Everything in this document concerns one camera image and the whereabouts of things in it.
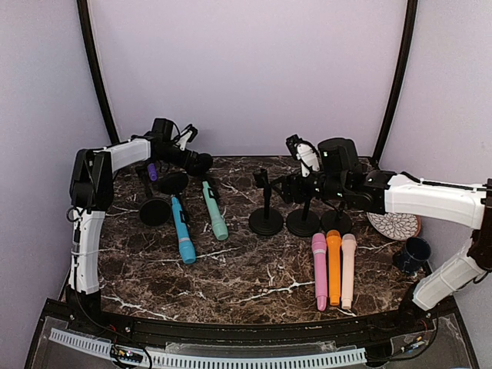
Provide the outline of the orange toy microphone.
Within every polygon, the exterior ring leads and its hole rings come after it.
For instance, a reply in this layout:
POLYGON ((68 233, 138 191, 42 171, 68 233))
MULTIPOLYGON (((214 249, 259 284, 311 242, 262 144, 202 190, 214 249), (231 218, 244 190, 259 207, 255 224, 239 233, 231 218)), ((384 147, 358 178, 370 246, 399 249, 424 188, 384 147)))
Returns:
POLYGON ((341 235, 337 230, 327 233, 328 251, 328 292, 330 306, 338 306, 341 301, 341 235))

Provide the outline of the black stand for beige microphone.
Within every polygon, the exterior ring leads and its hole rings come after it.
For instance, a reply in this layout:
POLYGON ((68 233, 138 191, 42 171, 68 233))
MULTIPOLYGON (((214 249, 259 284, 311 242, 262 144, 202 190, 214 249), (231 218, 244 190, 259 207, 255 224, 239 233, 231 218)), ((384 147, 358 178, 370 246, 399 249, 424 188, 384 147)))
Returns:
POLYGON ((341 235, 351 232, 352 220, 345 212, 346 203, 342 201, 334 210, 326 211, 321 216, 321 228, 325 232, 338 231, 341 235))

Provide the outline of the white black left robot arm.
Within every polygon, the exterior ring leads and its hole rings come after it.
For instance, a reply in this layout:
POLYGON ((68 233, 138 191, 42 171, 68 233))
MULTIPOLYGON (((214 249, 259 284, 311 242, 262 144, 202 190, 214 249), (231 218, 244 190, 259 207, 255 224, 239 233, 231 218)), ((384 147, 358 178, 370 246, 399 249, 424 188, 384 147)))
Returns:
POLYGON ((102 223, 114 199, 116 173, 136 163, 161 161, 182 168, 188 175, 199 176, 210 169, 209 154, 187 148, 198 135, 198 129, 187 125, 173 135, 175 123, 156 118, 150 131, 133 135, 127 141, 109 147, 81 149, 77 152, 71 174, 69 194, 71 207, 67 219, 73 224, 70 288, 92 295, 100 290, 98 251, 102 223))

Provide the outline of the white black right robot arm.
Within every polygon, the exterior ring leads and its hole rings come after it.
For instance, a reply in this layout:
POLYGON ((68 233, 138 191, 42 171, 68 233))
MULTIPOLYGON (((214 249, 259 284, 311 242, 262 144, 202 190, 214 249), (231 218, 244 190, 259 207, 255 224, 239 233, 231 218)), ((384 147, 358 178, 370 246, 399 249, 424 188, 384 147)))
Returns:
POLYGON ((286 145, 300 163, 298 173, 275 179, 285 203, 312 198, 339 200, 374 214, 415 214, 468 226, 472 240, 436 271, 419 281, 412 302, 397 311, 392 326, 407 334, 441 300, 491 271, 491 184, 451 184, 416 178, 407 172, 364 171, 355 143, 330 138, 313 146, 292 135, 286 145))

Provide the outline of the black stand with pink microphone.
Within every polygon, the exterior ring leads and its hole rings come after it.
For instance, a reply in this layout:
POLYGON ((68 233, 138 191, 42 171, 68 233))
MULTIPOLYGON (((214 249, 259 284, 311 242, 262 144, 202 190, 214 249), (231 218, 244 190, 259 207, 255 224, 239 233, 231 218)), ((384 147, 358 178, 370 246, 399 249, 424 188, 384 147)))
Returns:
POLYGON ((272 188, 268 180, 268 171, 261 169, 254 173, 257 188, 263 190, 264 206, 253 211, 248 219, 251 231, 260 236, 273 236, 283 227, 284 219, 281 213, 271 207, 272 188))

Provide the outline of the black stand with orange microphone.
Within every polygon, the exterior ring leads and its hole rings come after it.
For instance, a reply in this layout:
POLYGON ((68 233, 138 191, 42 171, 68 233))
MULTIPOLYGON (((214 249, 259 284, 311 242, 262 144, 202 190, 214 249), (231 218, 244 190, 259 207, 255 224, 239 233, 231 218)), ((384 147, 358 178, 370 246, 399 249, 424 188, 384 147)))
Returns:
POLYGON ((302 209, 293 210, 286 219, 288 230, 302 238, 311 237, 318 232, 320 218, 311 210, 311 196, 301 193, 293 194, 295 203, 303 203, 302 209))

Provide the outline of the pink toy microphone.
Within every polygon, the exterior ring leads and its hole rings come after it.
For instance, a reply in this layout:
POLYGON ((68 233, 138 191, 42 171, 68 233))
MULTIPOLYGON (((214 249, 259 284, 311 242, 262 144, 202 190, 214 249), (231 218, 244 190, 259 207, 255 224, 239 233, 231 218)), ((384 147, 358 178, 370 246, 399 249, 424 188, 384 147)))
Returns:
POLYGON ((312 237, 311 249, 314 256, 314 290, 319 311, 327 308, 327 242, 322 233, 312 237))

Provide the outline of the beige toy microphone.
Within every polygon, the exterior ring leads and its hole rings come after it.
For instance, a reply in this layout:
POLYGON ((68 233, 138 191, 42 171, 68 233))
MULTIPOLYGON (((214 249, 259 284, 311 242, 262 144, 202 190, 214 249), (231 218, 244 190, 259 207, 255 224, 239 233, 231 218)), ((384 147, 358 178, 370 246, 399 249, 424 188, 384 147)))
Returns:
POLYGON ((341 279, 341 308, 350 310, 354 296, 354 258, 357 248, 353 234, 345 234, 342 238, 341 250, 343 254, 341 279))

